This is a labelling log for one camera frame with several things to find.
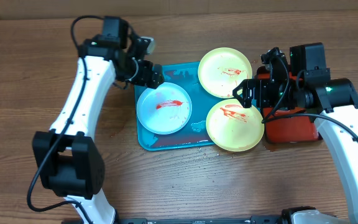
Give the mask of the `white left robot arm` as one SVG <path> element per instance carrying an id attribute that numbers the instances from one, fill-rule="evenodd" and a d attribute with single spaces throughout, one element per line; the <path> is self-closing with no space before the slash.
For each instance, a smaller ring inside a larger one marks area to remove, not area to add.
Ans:
<path id="1" fill-rule="evenodd" d="M 102 186 L 105 165 L 95 143 L 98 118 L 109 89 L 116 85 L 157 88 L 162 67 L 145 59 L 153 52 L 153 38 L 138 35 L 120 17 L 103 17 L 102 32 L 75 44 L 75 81 L 58 118 L 32 140 L 37 163 L 34 181 L 71 204 L 82 223 L 117 223 L 117 212 Z"/>

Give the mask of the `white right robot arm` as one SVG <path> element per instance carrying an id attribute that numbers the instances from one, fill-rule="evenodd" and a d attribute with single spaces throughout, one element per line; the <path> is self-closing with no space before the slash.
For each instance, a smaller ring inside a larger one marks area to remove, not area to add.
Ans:
<path id="1" fill-rule="evenodd" d="M 308 118 L 327 145 L 346 196 L 348 217 L 358 223 L 358 94 L 347 78 L 332 79 L 321 42 L 277 47 L 261 56 L 268 78 L 245 79 L 232 91 L 243 108 L 270 108 L 262 123 Z"/>

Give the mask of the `light blue plate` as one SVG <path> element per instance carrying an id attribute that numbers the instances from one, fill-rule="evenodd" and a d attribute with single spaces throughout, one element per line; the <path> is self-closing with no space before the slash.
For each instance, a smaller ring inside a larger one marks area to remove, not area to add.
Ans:
<path id="1" fill-rule="evenodd" d="M 174 83 L 144 90 L 136 103 L 137 119 L 154 134 L 166 135 L 181 130 L 190 120 L 191 113 L 189 94 Z"/>

